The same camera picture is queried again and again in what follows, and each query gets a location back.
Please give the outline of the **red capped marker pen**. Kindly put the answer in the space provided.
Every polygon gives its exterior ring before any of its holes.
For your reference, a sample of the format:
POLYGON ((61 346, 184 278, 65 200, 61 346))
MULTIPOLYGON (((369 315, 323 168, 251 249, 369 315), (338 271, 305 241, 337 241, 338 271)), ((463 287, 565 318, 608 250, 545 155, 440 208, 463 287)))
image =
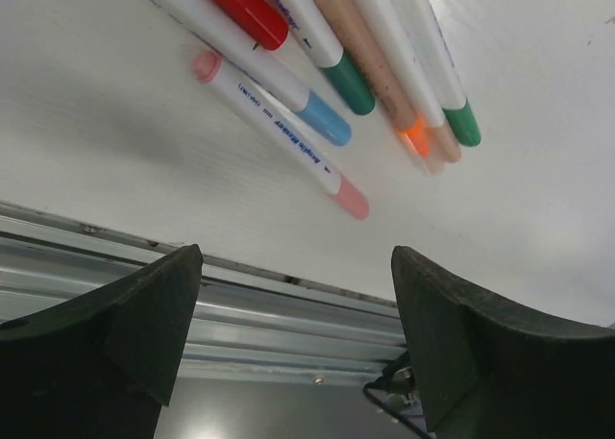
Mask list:
POLYGON ((265 0, 212 1, 265 50, 275 51, 285 43, 287 23, 265 0))

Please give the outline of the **blue capped marker pen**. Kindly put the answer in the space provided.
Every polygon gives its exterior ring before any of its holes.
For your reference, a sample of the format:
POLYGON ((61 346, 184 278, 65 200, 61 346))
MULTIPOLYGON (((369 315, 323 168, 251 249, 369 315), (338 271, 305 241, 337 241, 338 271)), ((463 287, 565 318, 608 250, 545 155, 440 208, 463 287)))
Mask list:
POLYGON ((350 141, 350 124, 212 0, 150 1, 225 56, 329 142, 344 146, 350 141))

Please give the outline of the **dark green capped marker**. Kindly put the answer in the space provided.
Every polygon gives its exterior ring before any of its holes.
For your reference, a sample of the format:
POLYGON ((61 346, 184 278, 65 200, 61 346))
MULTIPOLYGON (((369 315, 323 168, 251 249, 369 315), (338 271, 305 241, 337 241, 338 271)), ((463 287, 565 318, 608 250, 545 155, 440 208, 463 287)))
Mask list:
POLYGON ((356 115, 369 114, 374 94, 314 0, 267 0, 312 64, 356 115))

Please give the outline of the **pink capped marker pen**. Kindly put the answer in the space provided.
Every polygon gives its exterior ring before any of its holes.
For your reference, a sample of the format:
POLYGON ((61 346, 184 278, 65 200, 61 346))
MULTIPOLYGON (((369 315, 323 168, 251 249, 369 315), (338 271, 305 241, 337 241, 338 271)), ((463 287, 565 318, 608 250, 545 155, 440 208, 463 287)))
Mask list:
POLYGON ((195 57, 191 68, 201 84, 210 87, 247 125, 283 149, 341 208, 358 220, 368 217, 369 204, 361 191, 228 61, 205 50, 195 57))

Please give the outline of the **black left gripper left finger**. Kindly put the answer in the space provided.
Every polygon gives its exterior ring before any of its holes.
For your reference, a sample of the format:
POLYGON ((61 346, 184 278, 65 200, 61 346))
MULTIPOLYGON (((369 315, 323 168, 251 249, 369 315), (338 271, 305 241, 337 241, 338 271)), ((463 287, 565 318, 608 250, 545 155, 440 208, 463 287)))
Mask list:
POLYGON ((151 438, 169 405, 201 286, 182 247, 1 326, 4 438, 151 438))

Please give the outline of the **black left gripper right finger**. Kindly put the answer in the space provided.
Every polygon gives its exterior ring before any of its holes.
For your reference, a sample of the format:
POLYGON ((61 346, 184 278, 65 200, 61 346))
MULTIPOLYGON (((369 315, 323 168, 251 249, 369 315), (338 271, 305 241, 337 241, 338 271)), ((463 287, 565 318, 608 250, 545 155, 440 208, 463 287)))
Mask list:
POLYGON ((391 271, 426 426, 439 438, 610 438, 614 332, 556 317, 398 246, 391 271))

